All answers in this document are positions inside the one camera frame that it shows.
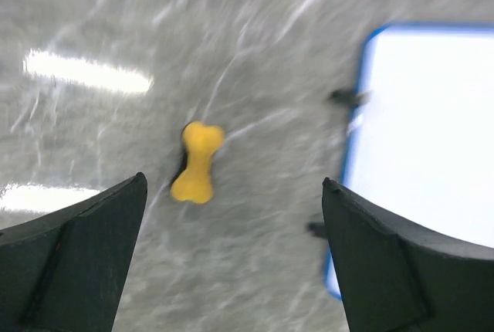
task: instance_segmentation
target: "black clip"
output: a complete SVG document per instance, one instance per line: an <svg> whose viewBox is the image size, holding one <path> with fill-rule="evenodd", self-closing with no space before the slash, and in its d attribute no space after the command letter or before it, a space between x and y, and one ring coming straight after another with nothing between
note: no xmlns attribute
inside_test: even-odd
<svg viewBox="0 0 494 332"><path fill-rule="evenodd" d="M369 93L356 93L353 90L338 89L329 95L328 100L337 104L343 104L345 107L355 108L367 103Z"/></svg>
<svg viewBox="0 0 494 332"><path fill-rule="evenodd" d="M327 240L326 226L324 222L308 222L306 229L312 237L321 238Z"/></svg>

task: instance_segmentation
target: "yellow bone toy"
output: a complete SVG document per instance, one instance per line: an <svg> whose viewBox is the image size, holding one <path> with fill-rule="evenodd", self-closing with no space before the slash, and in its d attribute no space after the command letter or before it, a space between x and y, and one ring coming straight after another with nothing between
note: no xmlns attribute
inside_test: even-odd
<svg viewBox="0 0 494 332"><path fill-rule="evenodd" d="M206 203L212 198L212 156L223 145L224 139L223 130L217 126L205 126L195 121L185 127L182 140L187 167L171 185L173 198L194 203Z"/></svg>

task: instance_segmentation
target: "blue border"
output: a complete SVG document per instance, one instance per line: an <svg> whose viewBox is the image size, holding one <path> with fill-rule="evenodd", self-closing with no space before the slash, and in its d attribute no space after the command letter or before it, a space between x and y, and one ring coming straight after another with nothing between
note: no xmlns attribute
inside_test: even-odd
<svg viewBox="0 0 494 332"><path fill-rule="evenodd" d="M372 40L379 36L384 31L428 31L428 32L442 32L442 33L455 33L455 34L494 34L494 25L489 23L451 23L451 22L421 22L421 21L411 21L411 22L391 22L387 25L383 25L378 29L375 29L364 41L362 45L362 54L359 61L359 69L357 72L357 83L354 88L355 93L359 93L364 89L364 78L367 71L368 65L371 62L372 54L374 53L374 47L372 46ZM349 125L357 119L359 115L359 108L353 108L350 114ZM354 153L354 143L357 139L360 127L355 127L347 135L347 142L345 146L345 152L343 155L343 163L341 166L340 173L340 183L347 185L348 179L348 167L352 160ZM331 257L331 251L328 248L327 260L324 268L324 285L327 286L327 278L333 270L333 259ZM328 293L338 300L342 300L341 293L337 290L332 290L327 287Z"/></svg>

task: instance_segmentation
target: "blue-edged white panel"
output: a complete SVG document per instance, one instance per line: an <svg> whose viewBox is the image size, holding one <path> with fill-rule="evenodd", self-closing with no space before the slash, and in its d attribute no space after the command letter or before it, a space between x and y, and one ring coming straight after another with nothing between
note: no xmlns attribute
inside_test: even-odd
<svg viewBox="0 0 494 332"><path fill-rule="evenodd" d="M365 43L342 183L425 227L494 247L494 27L397 23ZM328 252L325 284L340 298Z"/></svg>

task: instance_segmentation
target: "gray floor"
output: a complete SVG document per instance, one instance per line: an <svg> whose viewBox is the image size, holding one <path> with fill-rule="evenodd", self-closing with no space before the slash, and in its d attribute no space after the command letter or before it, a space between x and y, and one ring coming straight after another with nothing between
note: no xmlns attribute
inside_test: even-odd
<svg viewBox="0 0 494 332"><path fill-rule="evenodd" d="M491 22L494 0L0 0L0 227L142 171L147 211L115 331L347 330L303 224L343 151L347 115L324 97L354 83L363 38L395 19ZM23 67L32 49L153 86L64 81L39 53ZM91 68L93 85L133 86ZM227 134L203 206L165 188L196 119Z"/></svg>

